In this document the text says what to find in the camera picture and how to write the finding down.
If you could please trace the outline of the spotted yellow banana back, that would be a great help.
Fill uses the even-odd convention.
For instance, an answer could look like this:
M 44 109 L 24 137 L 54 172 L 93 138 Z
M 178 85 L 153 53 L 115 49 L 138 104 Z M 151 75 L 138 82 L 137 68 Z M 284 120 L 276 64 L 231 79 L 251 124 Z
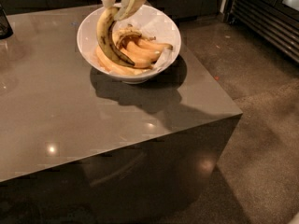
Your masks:
M 112 39 L 115 46 L 119 49 L 122 42 L 127 38 L 144 38 L 146 40 L 155 40 L 155 36 L 143 35 L 142 32 L 135 27 L 125 27 L 112 32 Z

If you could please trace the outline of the spotted yellow banana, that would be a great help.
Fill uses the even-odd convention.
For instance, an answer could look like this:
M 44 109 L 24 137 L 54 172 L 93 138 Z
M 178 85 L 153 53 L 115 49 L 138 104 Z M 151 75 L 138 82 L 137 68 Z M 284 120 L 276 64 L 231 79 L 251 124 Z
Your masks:
M 122 42 L 127 38 L 144 38 L 146 40 L 155 40 L 155 36 L 143 35 L 142 32 L 135 27 L 125 27 L 112 32 L 112 39 L 115 46 L 119 49 Z
M 133 67 L 135 63 L 127 55 L 117 49 L 112 38 L 113 27 L 116 23 L 114 16 L 119 10 L 118 7 L 104 9 L 96 26 L 97 42 L 106 57 L 113 63 L 125 67 Z

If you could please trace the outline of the dark object table corner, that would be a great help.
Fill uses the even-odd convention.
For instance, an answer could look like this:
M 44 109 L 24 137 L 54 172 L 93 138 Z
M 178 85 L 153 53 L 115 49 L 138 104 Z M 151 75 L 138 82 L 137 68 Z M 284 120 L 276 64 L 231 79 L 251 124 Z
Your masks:
M 0 39 L 6 39 L 13 35 L 13 30 L 7 19 L 6 12 L 0 4 Z

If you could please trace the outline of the dark slatted appliance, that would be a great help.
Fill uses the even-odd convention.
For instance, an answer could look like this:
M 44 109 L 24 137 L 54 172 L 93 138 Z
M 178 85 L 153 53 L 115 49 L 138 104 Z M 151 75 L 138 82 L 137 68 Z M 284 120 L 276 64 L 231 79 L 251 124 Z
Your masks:
M 241 21 L 299 63 L 299 0 L 227 0 L 228 20 Z

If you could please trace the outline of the orange banana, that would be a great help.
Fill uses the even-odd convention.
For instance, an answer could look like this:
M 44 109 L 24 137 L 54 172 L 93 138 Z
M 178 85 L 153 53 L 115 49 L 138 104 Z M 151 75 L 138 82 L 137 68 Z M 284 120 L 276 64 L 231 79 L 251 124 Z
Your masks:
M 138 55 L 141 58 L 147 58 L 152 62 L 156 62 L 161 55 L 159 50 L 140 48 L 134 41 L 129 41 L 126 45 L 126 49 L 134 55 Z
M 152 49 L 152 50 L 159 50 L 162 52 L 164 49 L 173 49 L 173 46 L 168 43 L 157 43 L 157 42 L 152 42 L 146 39 L 138 39 L 136 41 L 136 44 L 142 48 L 142 49 Z
M 131 51 L 128 51 L 125 48 L 121 48 L 121 52 L 128 56 L 134 63 L 134 68 L 138 69 L 151 69 L 151 60 L 148 58 L 143 58 L 139 55 L 136 55 L 132 53 Z
M 105 68 L 110 74 L 117 74 L 122 76 L 136 76 L 142 73 L 147 72 L 147 69 L 136 69 L 130 68 L 126 66 L 118 65 L 112 62 L 101 50 L 99 46 L 95 49 L 95 54 L 97 56 L 97 60 L 99 64 Z

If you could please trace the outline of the orange banana left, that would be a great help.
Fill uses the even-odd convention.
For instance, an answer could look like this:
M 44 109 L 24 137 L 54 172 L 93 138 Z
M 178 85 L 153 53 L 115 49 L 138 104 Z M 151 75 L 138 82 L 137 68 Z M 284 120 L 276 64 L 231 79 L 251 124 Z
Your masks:
M 142 73 L 147 72 L 147 69 L 136 69 L 130 68 L 126 66 L 118 65 L 112 62 L 101 50 L 99 46 L 95 49 L 95 54 L 97 56 L 97 60 L 99 64 L 105 68 L 110 74 L 117 74 L 122 76 L 136 76 Z

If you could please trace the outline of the orange banana upper right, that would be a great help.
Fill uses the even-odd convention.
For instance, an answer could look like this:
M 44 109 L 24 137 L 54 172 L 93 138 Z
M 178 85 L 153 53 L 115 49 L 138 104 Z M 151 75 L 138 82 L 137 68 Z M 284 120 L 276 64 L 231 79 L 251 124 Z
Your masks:
M 152 62 L 156 62 L 161 55 L 159 50 L 140 48 L 134 41 L 129 41 L 126 45 L 126 49 L 134 55 L 138 55 L 141 58 L 147 58 Z

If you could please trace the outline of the orange banana middle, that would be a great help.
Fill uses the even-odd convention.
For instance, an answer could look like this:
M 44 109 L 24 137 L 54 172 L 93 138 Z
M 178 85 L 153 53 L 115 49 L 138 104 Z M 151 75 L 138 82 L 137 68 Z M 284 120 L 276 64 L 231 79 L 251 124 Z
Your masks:
M 131 51 L 128 51 L 125 48 L 121 48 L 121 52 L 128 56 L 134 63 L 134 68 L 138 69 L 151 69 L 151 60 L 148 58 L 143 58 L 139 55 L 136 55 L 132 53 Z

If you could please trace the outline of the orange banana far right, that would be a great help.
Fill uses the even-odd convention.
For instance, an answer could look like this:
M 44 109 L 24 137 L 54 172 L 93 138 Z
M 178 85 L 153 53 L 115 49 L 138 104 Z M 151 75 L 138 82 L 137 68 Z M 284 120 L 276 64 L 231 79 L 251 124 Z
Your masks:
M 173 46 L 168 43 L 157 43 L 157 42 L 152 42 L 146 39 L 138 39 L 136 41 L 136 44 L 142 48 L 142 49 L 152 49 L 152 50 L 159 50 L 162 52 L 164 49 L 173 49 Z

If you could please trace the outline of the spotted yellow banana front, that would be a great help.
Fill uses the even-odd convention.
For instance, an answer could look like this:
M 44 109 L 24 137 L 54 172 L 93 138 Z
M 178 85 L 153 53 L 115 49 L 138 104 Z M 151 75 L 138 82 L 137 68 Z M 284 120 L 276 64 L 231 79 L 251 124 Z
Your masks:
M 97 42 L 106 57 L 113 63 L 125 67 L 133 67 L 135 63 L 127 55 L 117 49 L 112 38 L 113 27 L 116 23 L 114 16 L 119 10 L 118 7 L 104 9 L 96 26 Z

